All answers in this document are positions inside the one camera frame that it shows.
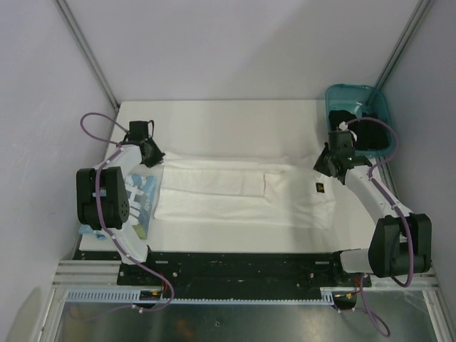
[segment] white garment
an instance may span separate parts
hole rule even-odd
[[[168,152],[155,218],[328,229],[336,204],[331,179],[312,164],[312,158],[235,160]],[[324,193],[317,192],[317,183]]]

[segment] white wall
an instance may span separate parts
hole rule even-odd
[[[52,1],[3,1],[0,17],[0,341],[28,298],[10,335],[19,342],[76,238],[75,173],[105,148],[79,117],[113,112]]]
[[[400,197],[432,220],[433,261],[456,320],[456,1],[437,0],[386,95],[400,136]]]
[[[418,0],[68,0],[121,100],[317,99],[373,85]]]

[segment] gray floor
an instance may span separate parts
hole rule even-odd
[[[390,326],[388,341],[437,341],[420,292],[367,293],[370,307]],[[158,313],[124,309],[89,323],[112,304],[67,304],[58,342],[125,341],[385,341],[364,313],[338,314],[330,306],[175,304]]]

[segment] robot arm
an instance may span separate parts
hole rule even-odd
[[[149,248],[136,234],[129,222],[130,205],[125,190],[125,177],[139,164],[152,167],[162,161],[163,153],[150,137],[148,122],[132,121],[130,130],[121,146],[100,172],[101,211],[107,231],[131,258],[138,262],[147,259]],[[95,174],[105,163],[91,169],[81,169],[76,174],[78,218],[94,230],[103,230],[95,200]],[[121,250],[122,261],[133,264]]]
[[[315,166],[329,177],[336,177],[363,203],[376,228],[369,249],[341,252],[344,271],[374,273],[383,278],[408,273],[408,243],[402,242],[405,225],[398,214],[403,214],[410,228],[413,243],[413,272],[423,273],[430,268],[431,222],[425,214],[413,214],[374,175],[369,173],[371,162],[357,156],[350,131],[338,130],[328,134],[329,143]]]

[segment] laundry basket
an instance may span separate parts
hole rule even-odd
[[[326,118],[328,130],[331,130],[329,113],[332,110],[347,110],[357,118],[363,113],[375,113],[378,119],[391,126],[390,111],[385,96],[381,91],[364,85],[335,84],[328,88],[325,94]],[[365,155],[367,158],[387,157],[393,153],[395,141],[393,136],[387,132],[389,146],[383,150],[357,150],[357,155]]]

